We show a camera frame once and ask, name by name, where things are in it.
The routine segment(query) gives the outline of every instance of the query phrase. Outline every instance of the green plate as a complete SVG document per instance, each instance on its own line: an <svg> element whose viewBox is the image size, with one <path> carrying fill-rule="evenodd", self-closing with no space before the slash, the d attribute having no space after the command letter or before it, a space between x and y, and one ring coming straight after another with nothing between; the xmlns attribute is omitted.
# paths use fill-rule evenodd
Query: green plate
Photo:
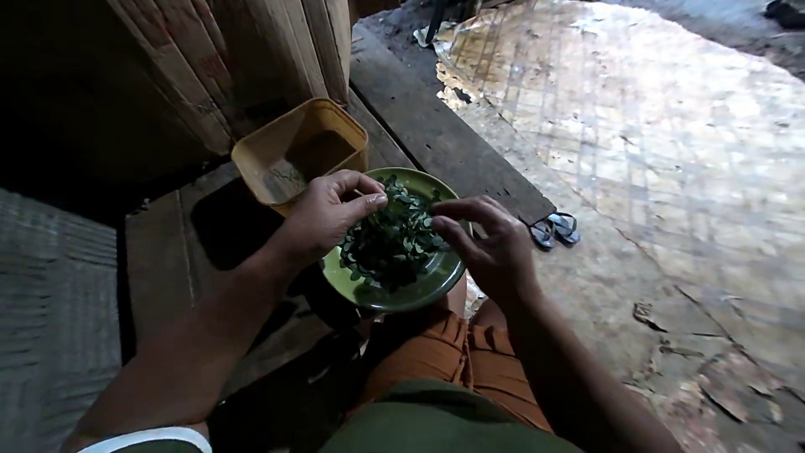
<svg viewBox="0 0 805 453"><path fill-rule="evenodd" d="M397 175L397 181L402 182L409 192L426 200L432 196L433 189L439 190L442 200L458 198L442 181L410 168L376 168L366 172L366 175L375 179ZM416 310L429 305L447 294L464 275L464 263L454 251L438 251L428 261L427 273L420 275L414 283L389 293L386 289L363 285L363 277L351 281L349 277L352 271L338 264L340 258L341 247L336 246L322 259L324 277L330 285L355 305L387 313Z"/></svg>

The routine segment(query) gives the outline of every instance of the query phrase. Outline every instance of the yellow plastic container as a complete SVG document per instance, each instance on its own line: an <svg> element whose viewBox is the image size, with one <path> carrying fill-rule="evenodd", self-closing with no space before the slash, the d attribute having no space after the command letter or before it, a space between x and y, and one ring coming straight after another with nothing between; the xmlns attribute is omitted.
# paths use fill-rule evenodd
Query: yellow plastic container
<svg viewBox="0 0 805 453"><path fill-rule="evenodd" d="M315 98L238 141L232 160L258 201L287 217L311 179L368 170L367 140L344 109Z"/></svg>

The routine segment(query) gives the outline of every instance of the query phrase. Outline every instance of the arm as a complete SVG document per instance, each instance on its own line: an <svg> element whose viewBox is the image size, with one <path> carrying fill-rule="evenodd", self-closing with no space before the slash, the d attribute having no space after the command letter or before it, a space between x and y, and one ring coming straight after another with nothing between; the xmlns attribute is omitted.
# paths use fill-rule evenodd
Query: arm
<svg viewBox="0 0 805 453"><path fill-rule="evenodd" d="M367 195L342 204L341 195L355 189ZM217 295L147 341L78 422L62 451L160 426L204 431L229 374L296 274L386 202L383 186L359 172L342 170L311 181L283 226L233 271Z"/></svg>
<svg viewBox="0 0 805 453"><path fill-rule="evenodd" d="M543 293L524 225L490 197L440 203L434 214L434 229L503 310L512 347L557 435L585 451L681 451L673 435L594 360ZM489 237L470 238L459 219L479 222Z"/></svg>

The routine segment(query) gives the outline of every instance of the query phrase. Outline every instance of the left hand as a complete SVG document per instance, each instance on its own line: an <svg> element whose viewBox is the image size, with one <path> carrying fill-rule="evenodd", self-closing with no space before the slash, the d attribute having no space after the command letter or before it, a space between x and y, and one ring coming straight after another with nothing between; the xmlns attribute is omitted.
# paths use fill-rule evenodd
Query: left hand
<svg viewBox="0 0 805 453"><path fill-rule="evenodd" d="M357 189L364 195L342 203L341 197ZM299 269L327 255L358 220L388 203L383 184L354 170L317 177L308 185L291 215L271 237L271 247Z"/></svg>

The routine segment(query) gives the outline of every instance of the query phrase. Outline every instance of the orange shorts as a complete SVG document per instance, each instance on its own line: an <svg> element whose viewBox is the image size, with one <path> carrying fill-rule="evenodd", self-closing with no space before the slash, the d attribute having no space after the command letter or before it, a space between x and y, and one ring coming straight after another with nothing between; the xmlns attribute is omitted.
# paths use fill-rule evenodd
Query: orange shorts
<svg viewBox="0 0 805 453"><path fill-rule="evenodd" d="M537 405L507 330L471 326L450 310L433 308L386 316L371 334L369 373L358 406L399 382L436 379L494 401L528 426L553 432Z"/></svg>

